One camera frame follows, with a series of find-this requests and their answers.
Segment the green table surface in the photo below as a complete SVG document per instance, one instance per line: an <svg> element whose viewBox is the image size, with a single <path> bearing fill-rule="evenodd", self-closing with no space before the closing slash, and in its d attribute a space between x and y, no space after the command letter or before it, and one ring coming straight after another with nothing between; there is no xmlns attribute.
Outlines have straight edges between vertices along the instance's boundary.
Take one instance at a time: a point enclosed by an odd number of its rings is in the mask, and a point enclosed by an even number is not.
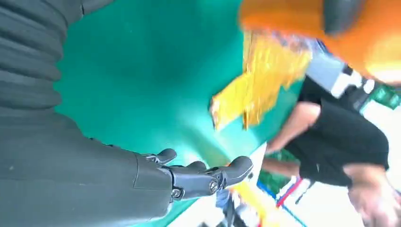
<svg viewBox="0 0 401 227"><path fill-rule="evenodd" d="M276 107L248 131L237 119L216 132L211 97L242 72L239 0L118 0L69 31L60 113L86 136L138 153L173 148L173 164L209 166L249 155L272 138L296 102L301 82L281 90ZM166 226L193 201L174 204Z"/></svg>

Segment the yellow cloth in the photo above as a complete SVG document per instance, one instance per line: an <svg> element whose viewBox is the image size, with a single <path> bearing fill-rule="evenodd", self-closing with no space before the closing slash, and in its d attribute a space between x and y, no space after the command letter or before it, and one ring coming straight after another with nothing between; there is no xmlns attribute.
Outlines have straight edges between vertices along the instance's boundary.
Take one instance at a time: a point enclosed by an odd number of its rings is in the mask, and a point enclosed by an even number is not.
<svg viewBox="0 0 401 227"><path fill-rule="evenodd" d="M275 200L255 184L243 181L230 188L241 198L241 203L253 207L260 218L261 227L290 227L296 222L286 211L276 207Z"/></svg>
<svg viewBox="0 0 401 227"><path fill-rule="evenodd" d="M241 114L245 129L259 124L276 104L280 87L288 89L303 78L311 58L307 45L295 36L246 32L244 73L212 98L215 128L224 128Z"/></svg>

